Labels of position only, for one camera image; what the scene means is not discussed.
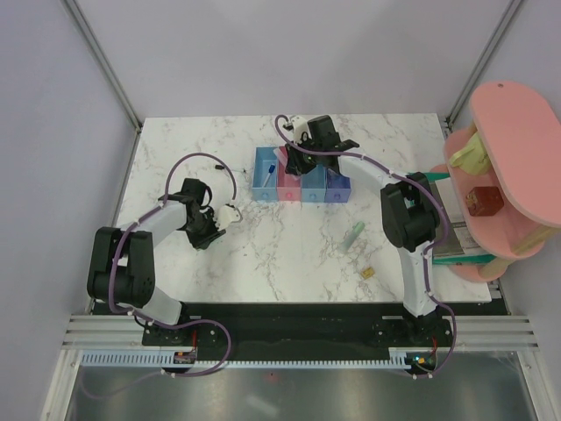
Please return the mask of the pink correction tape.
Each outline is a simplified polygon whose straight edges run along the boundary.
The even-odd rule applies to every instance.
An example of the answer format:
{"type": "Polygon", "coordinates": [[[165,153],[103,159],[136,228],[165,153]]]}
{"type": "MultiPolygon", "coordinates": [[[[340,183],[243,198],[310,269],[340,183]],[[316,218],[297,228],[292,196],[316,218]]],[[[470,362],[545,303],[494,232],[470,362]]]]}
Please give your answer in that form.
{"type": "Polygon", "coordinates": [[[286,167],[288,164],[288,153],[284,146],[276,147],[273,150],[274,155],[277,158],[277,161],[283,166],[286,167]]]}

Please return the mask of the blue whiteboard marker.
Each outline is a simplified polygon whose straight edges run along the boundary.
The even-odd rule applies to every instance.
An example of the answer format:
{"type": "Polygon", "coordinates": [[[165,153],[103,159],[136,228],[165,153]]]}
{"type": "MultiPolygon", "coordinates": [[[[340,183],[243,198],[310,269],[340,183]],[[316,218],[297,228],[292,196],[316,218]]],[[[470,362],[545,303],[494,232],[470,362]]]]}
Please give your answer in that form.
{"type": "Polygon", "coordinates": [[[265,177],[265,179],[264,179],[264,181],[262,182],[262,185],[261,185],[262,188],[265,188],[267,186],[267,184],[269,183],[269,181],[270,181],[270,179],[271,179],[271,177],[274,173],[275,168],[276,168],[276,166],[274,164],[271,164],[269,166],[269,168],[267,170],[267,173],[266,173],[266,177],[265,177]]]}

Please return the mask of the pink plastic bin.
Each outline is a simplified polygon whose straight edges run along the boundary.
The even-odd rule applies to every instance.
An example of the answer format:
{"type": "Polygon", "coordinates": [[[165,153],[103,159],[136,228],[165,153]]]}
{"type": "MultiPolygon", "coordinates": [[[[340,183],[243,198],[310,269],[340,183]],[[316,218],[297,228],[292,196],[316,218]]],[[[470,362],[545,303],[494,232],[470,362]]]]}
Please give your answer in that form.
{"type": "Polygon", "coordinates": [[[277,165],[276,181],[277,197],[280,202],[300,202],[302,199],[301,179],[288,174],[286,167],[279,162],[277,165]]]}

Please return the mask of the teal blue plastic bin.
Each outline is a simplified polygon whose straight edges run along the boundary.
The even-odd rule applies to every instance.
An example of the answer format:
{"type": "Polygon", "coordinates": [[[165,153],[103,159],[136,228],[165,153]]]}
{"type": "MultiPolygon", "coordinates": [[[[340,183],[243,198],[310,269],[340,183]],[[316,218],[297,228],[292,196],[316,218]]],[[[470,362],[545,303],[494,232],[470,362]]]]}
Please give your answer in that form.
{"type": "Polygon", "coordinates": [[[323,203],[327,189],[326,170],[318,165],[301,177],[302,201],[304,203],[323,203]]]}

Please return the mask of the green correction tape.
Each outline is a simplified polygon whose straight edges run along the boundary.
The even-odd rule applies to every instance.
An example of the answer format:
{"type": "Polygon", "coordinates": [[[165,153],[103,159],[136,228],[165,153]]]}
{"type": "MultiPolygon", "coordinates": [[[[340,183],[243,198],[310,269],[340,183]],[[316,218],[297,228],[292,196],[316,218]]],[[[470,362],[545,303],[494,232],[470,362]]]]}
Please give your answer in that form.
{"type": "Polygon", "coordinates": [[[350,232],[345,236],[338,250],[341,253],[347,253],[349,249],[352,247],[352,245],[354,244],[354,242],[357,240],[359,235],[364,231],[364,229],[365,229],[365,223],[362,221],[357,222],[352,227],[350,232]]]}

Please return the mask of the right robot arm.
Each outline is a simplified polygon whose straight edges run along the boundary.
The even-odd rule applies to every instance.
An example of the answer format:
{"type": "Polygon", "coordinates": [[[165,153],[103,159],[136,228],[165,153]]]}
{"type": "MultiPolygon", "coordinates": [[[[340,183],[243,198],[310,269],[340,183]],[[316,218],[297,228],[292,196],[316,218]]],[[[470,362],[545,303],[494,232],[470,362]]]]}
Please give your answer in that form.
{"type": "Polygon", "coordinates": [[[426,316],[438,306],[430,286],[437,228],[447,225],[425,174],[406,174],[359,153],[360,144],[343,140],[328,115],[312,119],[279,115],[274,128],[286,143],[287,173],[305,175],[323,166],[378,196],[383,232],[400,256],[403,306],[412,316],[401,323],[401,334],[411,345],[423,344],[433,334],[426,316]]]}

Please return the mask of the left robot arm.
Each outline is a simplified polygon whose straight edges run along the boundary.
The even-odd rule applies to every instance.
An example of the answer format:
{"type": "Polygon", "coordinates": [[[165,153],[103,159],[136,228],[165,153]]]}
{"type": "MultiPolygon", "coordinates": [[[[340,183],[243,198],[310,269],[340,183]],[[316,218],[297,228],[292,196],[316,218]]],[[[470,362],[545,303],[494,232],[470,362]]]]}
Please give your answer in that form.
{"type": "Polygon", "coordinates": [[[189,341],[193,325],[181,316],[181,302],[156,286],[154,248],[176,231],[185,232],[195,250],[205,250],[223,236],[211,199],[207,184],[186,178],[181,190],[140,224],[98,229],[89,266],[89,296],[163,324],[162,335],[174,345],[189,341]]]}

